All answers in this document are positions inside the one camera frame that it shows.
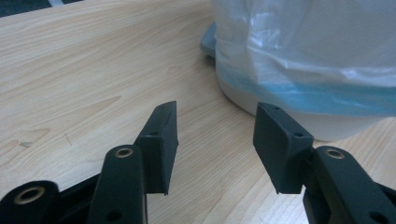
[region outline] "black plastic part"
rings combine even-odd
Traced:
[[[107,152],[88,224],[147,223],[142,156],[137,146],[120,146]]]
[[[314,137],[281,108],[258,104],[253,145],[276,192],[301,192],[302,161],[310,156],[313,141]]]
[[[75,3],[79,1],[82,0],[63,0],[64,4]],[[49,0],[1,0],[0,17],[30,12],[47,7],[51,7]]]
[[[306,190],[303,202],[310,224],[329,223],[331,211],[324,198],[313,196]]]
[[[58,224],[86,223],[98,179],[99,175],[95,175],[61,192],[64,211]]]
[[[134,145],[143,149],[146,193],[168,194],[177,152],[177,103],[159,105]]]
[[[390,189],[390,188],[383,186],[381,184],[378,184],[378,186],[381,188],[381,190],[385,193],[385,195],[387,195],[387,197],[390,199],[390,201],[396,207],[396,190]]]
[[[50,181],[33,181],[15,188],[3,198],[0,223],[53,224],[60,212],[57,185]]]
[[[348,152],[318,147],[312,166],[331,210],[329,223],[396,223],[392,202]]]

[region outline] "transparent plastic bag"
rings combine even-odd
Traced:
[[[288,111],[396,115],[396,1],[212,0],[221,81]]]

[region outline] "screw hole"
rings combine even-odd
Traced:
[[[385,217],[384,215],[382,215],[381,213],[378,213],[378,212],[371,212],[370,213],[370,218],[372,220],[376,221],[377,223],[382,223],[382,224],[389,223],[388,218]]]
[[[294,136],[296,137],[303,137],[304,135],[302,133],[294,133]]]
[[[19,193],[14,199],[15,204],[32,203],[43,196],[46,189],[43,187],[31,187]]]
[[[331,149],[331,148],[326,150],[326,154],[328,156],[330,156],[332,158],[335,158],[335,159],[338,159],[338,160],[341,160],[341,159],[343,159],[345,157],[345,155],[342,152],[337,151],[335,149]]]
[[[115,154],[118,158],[125,158],[131,156],[133,153],[134,151],[131,148],[121,148]]]
[[[109,222],[115,222],[122,218],[122,213],[118,210],[113,210],[107,213],[106,220]]]

